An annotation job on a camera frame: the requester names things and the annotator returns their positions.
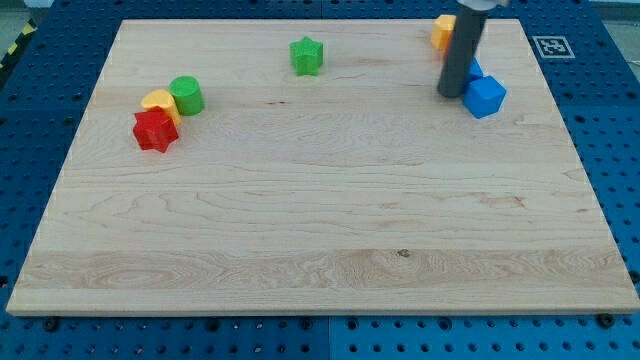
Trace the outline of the silver rod mount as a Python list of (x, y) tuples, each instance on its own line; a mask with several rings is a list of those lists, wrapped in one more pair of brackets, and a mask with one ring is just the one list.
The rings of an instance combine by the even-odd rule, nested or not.
[(490, 11), (498, 6), (509, 6), (509, 0), (457, 0), (457, 2), (474, 11)]

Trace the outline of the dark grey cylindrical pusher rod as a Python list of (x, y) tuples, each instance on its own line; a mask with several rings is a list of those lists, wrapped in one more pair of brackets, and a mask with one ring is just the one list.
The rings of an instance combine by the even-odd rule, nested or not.
[(464, 93), (488, 14), (488, 10), (460, 7), (437, 86), (443, 97), (458, 98)]

